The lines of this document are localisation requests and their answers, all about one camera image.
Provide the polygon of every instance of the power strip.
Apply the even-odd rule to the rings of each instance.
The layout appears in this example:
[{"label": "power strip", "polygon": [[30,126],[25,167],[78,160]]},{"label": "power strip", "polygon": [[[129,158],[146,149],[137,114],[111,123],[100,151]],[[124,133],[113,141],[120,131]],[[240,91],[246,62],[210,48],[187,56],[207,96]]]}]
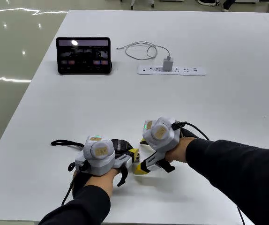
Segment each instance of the power strip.
[{"label": "power strip", "polygon": [[143,75],[206,75],[201,67],[172,67],[172,71],[163,71],[163,67],[138,66],[138,74]]}]

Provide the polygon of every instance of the hand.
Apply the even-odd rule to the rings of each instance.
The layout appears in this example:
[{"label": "hand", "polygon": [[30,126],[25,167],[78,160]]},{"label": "hand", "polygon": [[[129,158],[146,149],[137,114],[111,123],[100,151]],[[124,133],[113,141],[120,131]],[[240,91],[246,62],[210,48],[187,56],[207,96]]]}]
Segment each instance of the hand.
[{"label": "hand", "polygon": [[119,173],[117,169],[111,169],[105,175],[100,177],[92,176],[84,186],[93,185],[102,188],[109,197],[112,196],[112,182],[114,177]]},{"label": "hand", "polygon": [[176,160],[178,162],[186,163],[186,150],[191,141],[195,140],[194,137],[180,138],[179,144],[172,150],[166,153],[165,159],[169,162]]}]

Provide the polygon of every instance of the white table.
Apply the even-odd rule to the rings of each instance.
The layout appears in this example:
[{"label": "white table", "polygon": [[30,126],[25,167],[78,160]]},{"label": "white table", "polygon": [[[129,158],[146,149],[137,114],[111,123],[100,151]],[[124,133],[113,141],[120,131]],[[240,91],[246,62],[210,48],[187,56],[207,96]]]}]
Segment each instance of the white table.
[{"label": "white table", "polygon": [[[99,134],[139,147],[145,119],[163,115],[190,121],[213,140],[269,147],[269,14],[70,11],[59,36],[110,37],[113,71],[60,76],[52,41],[0,140],[0,219],[39,221],[60,205],[76,150],[51,147],[56,139],[84,143]],[[137,75],[141,62],[115,48],[139,40],[168,47],[175,65],[202,66],[208,75]],[[145,63],[160,65],[159,52]],[[241,224],[226,196],[175,165],[170,174],[129,175],[115,187],[105,222]]]}]

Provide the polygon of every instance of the sticker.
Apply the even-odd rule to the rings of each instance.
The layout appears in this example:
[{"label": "sticker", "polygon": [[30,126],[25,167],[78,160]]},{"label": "sticker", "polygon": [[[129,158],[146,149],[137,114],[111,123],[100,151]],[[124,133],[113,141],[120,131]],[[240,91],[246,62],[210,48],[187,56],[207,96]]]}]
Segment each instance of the sticker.
[{"label": "sticker", "polygon": [[95,155],[96,156],[104,156],[104,155],[107,155],[107,154],[108,154],[107,147],[99,148],[99,149],[95,150]]},{"label": "sticker", "polygon": [[147,130],[150,130],[152,126],[152,120],[148,121],[147,123]]},{"label": "sticker", "polygon": [[101,139],[101,137],[91,137],[90,141],[100,141]]},{"label": "sticker", "polygon": [[166,129],[164,127],[160,127],[155,133],[155,137],[158,139],[161,139],[165,133],[166,133]]}]

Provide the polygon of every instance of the black jacket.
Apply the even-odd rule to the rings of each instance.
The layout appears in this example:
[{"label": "black jacket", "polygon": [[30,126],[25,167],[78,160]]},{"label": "black jacket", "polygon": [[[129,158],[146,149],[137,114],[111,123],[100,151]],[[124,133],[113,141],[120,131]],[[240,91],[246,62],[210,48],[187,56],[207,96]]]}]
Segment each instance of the black jacket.
[{"label": "black jacket", "polygon": [[[186,159],[190,167],[227,195],[256,225],[269,225],[269,149],[196,139],[188,145]],[[98,225],[110,207],[104,190],[86,186],[73,201],[47,214],[39,224]]]}]

